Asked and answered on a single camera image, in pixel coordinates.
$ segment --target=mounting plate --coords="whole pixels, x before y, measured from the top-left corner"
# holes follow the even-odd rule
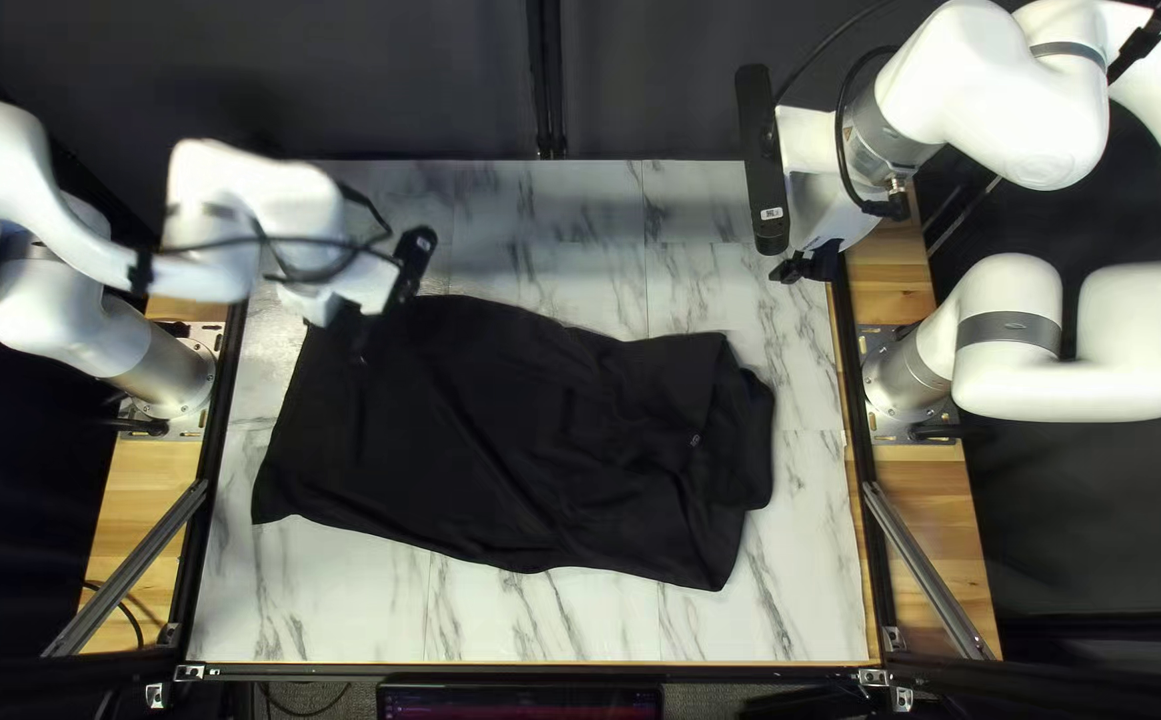
[[[867,367],[877,351],[895,339],[895,332],[906,325],[856,325],[856,340],[860,353],[860,368]],[[893,417],[877,409],[868,398],[864,399],[864,410],[870,417],[870,437],[873,445],[954,445],[954,438],[920,438],[909,437],[909,425],[958,424],[958,408],[952,399],[945,399],[940,406],[930,409],[930,413],[920,411],[915,417]]]

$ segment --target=wooden board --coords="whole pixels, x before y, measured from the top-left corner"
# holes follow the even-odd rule
[[[151,297],[145,316],[158,321],[210,322],[224,321],[225,312],[224,304]],[[92,540],[87,581],[100,584],[108,579],[158,518],[194,482],[202,451],[203,444],[200,442],[118,439],[114,445],[109,481],[100,505],[96,534]],[[182,545],[183,531],[163,548],[127,596],[127,607],[140,621],[146,647],[156,642],[158,631],[167,622],[167,614],[171,613],[175,570],[180,563]],[[92,599],[92,591],[82,592],[79,607],[87,599]],[[114,610],[82,651],[135,648],[135,629],[122,611]]]
[[[878,225],[868,237],[846,251],[846,264],[851,276],[851,309],[856,312],[857,323],[902,325],[924,319],[936,309],[917,213],[908,223]],[[843,372],[841,362],[839,388],[845,387]],[[846,458],[851,512],[857,523],[860,564],[866,576],[864,598],[872,619],[860,505],[856,495],[856,462],[851,460],[850,451]],[[877,446],[873,460],[882,491],[892,499],[909,532],[917,538],[926,557],[988,641],[989,648],[1002,657],[961,445]],[[890,546],[888,556],[896,622],[909,649],[932,655],[956,655],[939,618],[904,561]],[[875,654],[877,629],[872,620],[870,625],[871,654]]]

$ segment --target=white marble tile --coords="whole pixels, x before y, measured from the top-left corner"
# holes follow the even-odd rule
[[[752,245],[744,163],[643,160],[647,242]]]
[[[623,161],[460,164],[450,291],[620,339],[646,338],[636,168]]]
[[[659,660],[656,583],[589,568],[524,575],[438,556],[428,661]]]
[[[643,243],[642,163],[452,163],[462,245]]]
[[[650,244],[648,327],[652,337],[724,332],[777,394],[778,431],[841,431],[825,287],[771,282],[776,264],[742,244]]]
[[[868,657],[842,432],[778,433],[774,474],[727,586],[659,585],[666,661]]]
[[[694,211],[690,201],[665,216],[656,236],[670,238],[665,228],[678,223],[676,239],[644,244],[643,163],[327,167],[368,193],[395,228],[424,222],[449,238],[426,291],[449,287],[621,339],[728,332],[742,360],[778,394],[777,492],[767,509],[750,516],[731,582],[720,593],[606,570],[519,575],[301,517],[254,528],[254,473],[304,334],[269,286],[250,309],[190,658],[864,657],[859,567],[821,286],[770,283],[765,272],[772,260],[748,242],[719,244],[709,239],[730,238],[692,231],[720,225],[712,210]],[[656,172],[665,177],[657,178],[659,189],[648,189],[649,203],[683,197],[700,183],[714,187],[733,171],[693,175],[683,165]],[[687,242],[693,238],[700,242]],[[795,432],[802,430],[832,432]]]
[[[438,235],[438,250],[428,259],[420,281],[420,294],[442,295],[450,272],[452,223],[455,195],[449,164],[440,160],[322,160],[316,163],[337,181],[372,200],[380,215],[394,228],[395,239],[382,242],[378,250],[391,253],[397,237],[416,225],[428,225]],[[360,204],[346,204],[346,223],[354,237],[370,237],[380,224]]]
[[[418,663],[431,552],[298,516],[252,525],[252,485],[304,337],[274,287],[248,305],[187,656]]]

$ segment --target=black garment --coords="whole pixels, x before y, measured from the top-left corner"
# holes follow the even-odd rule
[[[716,591],[771,498],[772,408],[719,333],[620,341],[460,296],[346,311],[304,339],[252,520]]]

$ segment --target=metal band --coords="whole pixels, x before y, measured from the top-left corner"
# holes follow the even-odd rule
[[[1089,44],[1083,44],[1081,42],[1043,42],[1030,48],[1030,52],[1033,53],[1033,57],[1086,57],[1093,63],[1096,63],[1096,66],[1101,69],[1101,72],[1105,72],[1105,57],[1101,55],[1101,50],[1096,50]]]
[[[1026,343],[1052,354],[1060,352],[1060,325],[1033,312],[981,312],[958,323],[958,350],[976,343]]]
[[[878,187],[897,173],[910,175],[944,145],[909,139],[882,115],[873,84],[861,87],[846,109],[852,128],[846,154],[851,166]]]

